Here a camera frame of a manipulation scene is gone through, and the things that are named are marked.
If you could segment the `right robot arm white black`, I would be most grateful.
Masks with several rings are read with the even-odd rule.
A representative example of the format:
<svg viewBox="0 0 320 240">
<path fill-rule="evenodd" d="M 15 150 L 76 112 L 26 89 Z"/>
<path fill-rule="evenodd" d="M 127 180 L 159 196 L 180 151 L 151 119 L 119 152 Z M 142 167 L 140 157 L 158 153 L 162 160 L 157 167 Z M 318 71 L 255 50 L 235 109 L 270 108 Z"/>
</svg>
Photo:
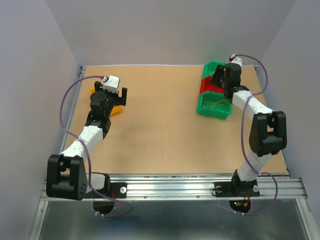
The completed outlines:
<svg viewBox="0 0 320 240">
<path fill-rule="evenodd" d="M 223 89 L 233 106 L 242 110 L 242 119 L 249 117 L 250 152 L 244 153 L 244 163 L 235 170 L 230 181 L 215 182 L 216 197 L 241 197 L 247 193 L 259 196 L 258 176 L 273 155 L 287 146 L 287 121 L 282 111 L 274 111 L 261 103 L 250 90 L 241 85 L 242 67 L 237 63 L 219 64 L 211 83 Z"/>
</svg>

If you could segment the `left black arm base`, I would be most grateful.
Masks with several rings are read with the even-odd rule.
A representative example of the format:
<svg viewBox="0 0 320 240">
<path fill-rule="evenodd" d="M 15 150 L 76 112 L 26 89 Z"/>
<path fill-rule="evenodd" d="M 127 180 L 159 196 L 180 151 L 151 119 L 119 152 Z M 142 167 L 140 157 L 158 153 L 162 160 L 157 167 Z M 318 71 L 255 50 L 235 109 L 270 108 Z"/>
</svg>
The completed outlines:
<svg viewBox="0 0 320 240">
<path fill-rule="evenodd" d="M 103 189 L 97 190 L 99 193 L 109 197 L 109 198 L 116 198 L 116 199 L 125 199 L 127 197 L 127 193 L 121 193 L 121 188 L 127 188 L 126 182 L 112 182 L 110 184 L 110 190 L 107 187 Z M 93 191 L 88 192 L 84 199 L 101 199 L 102 197 L 94 193 Z"/>
</svg>

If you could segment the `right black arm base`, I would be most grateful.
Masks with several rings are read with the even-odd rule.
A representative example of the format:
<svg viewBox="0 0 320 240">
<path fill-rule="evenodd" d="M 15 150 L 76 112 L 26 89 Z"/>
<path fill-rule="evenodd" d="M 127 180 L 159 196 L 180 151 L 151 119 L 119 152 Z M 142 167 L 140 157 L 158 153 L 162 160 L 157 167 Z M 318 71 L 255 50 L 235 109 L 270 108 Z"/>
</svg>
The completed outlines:
<svg viewBox="0 0 320 240">
<path fill-rule="evenodd" d="M 254 191 L 254 186 L 257 186 L 257 182 L 240 182 L 232 183 L 231 181 L 216 181 L 213 183 L 214 188 L 212 190 L 213 195 L 218 198 L 241 198 L 248 196 L 259 197 L 259 190 Z"/>
</svg>

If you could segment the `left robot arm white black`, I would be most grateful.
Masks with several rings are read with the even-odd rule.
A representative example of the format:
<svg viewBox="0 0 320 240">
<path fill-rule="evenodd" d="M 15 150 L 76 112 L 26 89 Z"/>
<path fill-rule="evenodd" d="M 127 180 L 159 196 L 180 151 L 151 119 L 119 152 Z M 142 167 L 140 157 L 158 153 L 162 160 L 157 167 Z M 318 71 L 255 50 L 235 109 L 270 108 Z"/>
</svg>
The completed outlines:
<svg viewBox="0 0 320 240">
<path fill-rule="evenodd" d="M 85 160 L 108 134 L 114 108 L 127 103 L 127 88 L 119 88 L 117 76 L 101 76 L 90 95 L 90 111 L 85 125 L 73 143 L 60 154 L 52 154 L 47 162 L 46 194 L 48 197 L 82 200 L 95 191 L 100 197 L 115 197 L 110 177 L 86 171 Z"/>
</svg>

